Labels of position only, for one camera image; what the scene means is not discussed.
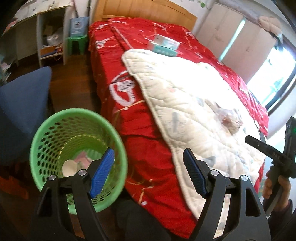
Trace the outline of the person's right hand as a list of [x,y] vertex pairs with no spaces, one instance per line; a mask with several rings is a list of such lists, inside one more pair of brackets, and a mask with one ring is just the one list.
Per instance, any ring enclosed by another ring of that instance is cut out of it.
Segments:
[[[271,194],[273,192],[272,189],[271,189],[272,181],[269,178],[269,176],[270,176],[269,173],[270,173],[270,171],[268,171],[266,173],[267,179],[264,182],[264,187],[263,187],[263,192],[262,192],[262,196],[265,199],[269,199],[269,197],[271,196]],[[290,190],[291,190],[291,183],[290,183],[290,181],[287,178],[279,175],[278,182],[279,182],[279,184],[282,187],[282,195],[279,198],[277,204],[275,205],[275,207],[273,209],[274,211],[282,211],[286,207],[288,207],[289,204],[290,204],[290,201],[289,201]]]

